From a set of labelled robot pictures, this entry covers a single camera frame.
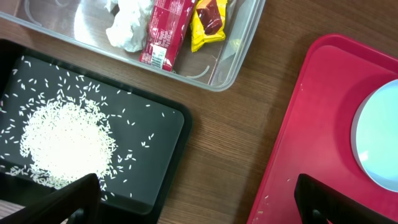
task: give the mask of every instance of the red snack bar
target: red snack bar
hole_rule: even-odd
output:
[[[172,70],[197,0],[156,0],[140,62]]]

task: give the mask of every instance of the black tray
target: black tray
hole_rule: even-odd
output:
[[[34,68],[28,66],[25,61],[31,61],[31,65]],[[14,68],[19,69],[15,76],[12,75],[12,69]],[[52,83],[50,88],[46,88],[44,86],[44,82],[40,82],[40,84],[38,82],[37,86],[35,86],[37,93],[29,91],[28,86],[26,87],[26,90],[16,88],[17,85],[20,85],[20,83],[16,83],[16,79],[20,79],[18,76],[23,75],[24,72],[32,73],[32,71],[35,71],[34,77],[38,77],[37,79],[40,78],[40,80],[43,80],[44,78],[47,78],[49,83]],[[126,114],[128,111],[129,116],[139,119],[139,121],[146,124],[139,127],[137,123],[134,127],[135,133],[129,135],[129,131],[119,128],[122,127],[122,124],[125,124],[126,119],[120,119],[120,122],[118,121],[114,124],[112,124],[111,121],[113,130],[116,129],[116,133],[122,133],[121,136],[112,136],[119,144],[119,149],[114,153],[113,157],[114,166],[119,165],[115,162],[118,159],[117,155],[120,154],[118,151],[121,149],[123,151],[127,151],[127,149],[131,148],[130,144],[140,144],[140,141],[145,141],[145,138],[148,138],[149,132],[152,132],[157,127],[162,127],[160,130],[157,130],[159,132],[157,132],[156,136],[151,140],[151,143],[157,146],[158,151],[156,153],[148,153],[147,151],[146,157],[141,160],[137,159],[138,162],[141,162],[139,163],[140,165],[135,165],[135,169],[132,168],[132,170],[127,170],[125,168],[125,172],[122,173],[123,177],[119,179],[119,181],[122,182],[124,178],[127,179],[132,175],[135,177],[135,179],[132,180],[143,180],[144,182],[151,183],[150,186],[140,187],[140,181],[130,181],[130,183],[134,183],[130,185],[115,184],[113,187],[109,187],[108,184],[108,193],[106,193],[108,195],[108,201],[106,203],[101,203],[98,217],[103,223],[115,221],[118,221],[119,223],[131,223],[131,221],[134,221],[135,223],[156,223],[159,219],[165,198],[172,185],[175,172],[183,156],[185,145],[190,135],[192,116],[189,110],[187,110],[183,105],[161,96],[138,90],[123,83],[119,83],[116,80],[87,71],[84,68],[79,68],[34,50],[27,49],[8,40],[0,40],[0,96],[2,96],[5,91],[13,89],[12,93],[18,94],[18,97],[13,99],[13,103],[18,100],[26,102],[32,97],[29,93],[32,95],[38,95],[41,91],[56,92],[55,87],[52,86],[56,86],[57,84],[50,81],[50,79],[58,79],[58,74],[62,74],[64,77],[66,71],[70,71],[71,76],[71,79],[68,79],[68,82],[70,82],[68,84],[75,85],[76,83],[72,82],[72,77],[83,74],[87,77],[85,79],[92,78],[93,83],[101,83],[101,94],[103,94],[104,91],[107,93],[113,93],[112,96],[109,96],[109,94],[106,95],[113,97],[112,102],[118,101],[119,103],[116,104],[117,106],[111,107],[109,111],[101,109],[105,113],[120,114],[120,111],[123,108],[126,108]],[[49,77],[48,73],[53,73],[55,75],[53,75],[53,77]],[[120,94],[116,95],[118,89],[122,91]],[[100,94],[94,93],[91,98],[95,97],[99,98]],[[146,104],[151,105],[151,110],[146,110],[148,109],[145,107]],[[168,116],[168,120],[164,119],[162,114],[163,112]],[[10,111],[9,113],[7,112],[7,119],[9,119],[8,116],[10,116],[10,114],[14,114],[14,117],[18,117],[18,111]],[[0,124],[0,130],[4,129],[4,125],[7,124],[4,124],[4,122]],[[160,133],[162,131],[165,133],[165,136],[161,137]],[[16,136],[21,134],[22,130],[19,130],[19,133],[17,132]],[[11,142],[9,144],[1,143],[2,142],[0,142],[0,152],[15,152],[19,149],[18,144],[12,144]],[[0,161],[0,163],[6,165],[7,168],[14,165],[23,166],[26,162],[26,159],[21,156],[10,156],[9,158],[6,158],[6,160]],[[2,172],[4,171],[0,169],[0,199],[27,206],[32,202],[40,200],[44,195],[54,191],[54,189],[36,184],[28,177],[11,177]],[[109,192],[114,192],[116,196],[110,196]],[[128,197],[127,192],[133,192],[133,194],[135,194],[133,195],[134,200],[131,200],[131,198]]]

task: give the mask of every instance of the pink tray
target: pink tray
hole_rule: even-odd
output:
[[[398,78],[398,60],[337,34],[312,44],[257,193],[248,224],[301,223],[294,200],[306,173],[353,200],[398,220],[398,194],[366,176],[351,151],[356,110]]]

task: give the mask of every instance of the food packet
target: food packet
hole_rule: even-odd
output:
[[[140,62],[172,71],[196,0],[156,0]]]
[[[199,0],[191,22],[192,52],[205,43],[225,40],[224,25],[227,0]]]

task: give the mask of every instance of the light blue bowl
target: light blue bowl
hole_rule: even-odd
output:
[[[398,80],[362,102],[351,128],[351,146],[359,166],[375,183],[398,192]]]

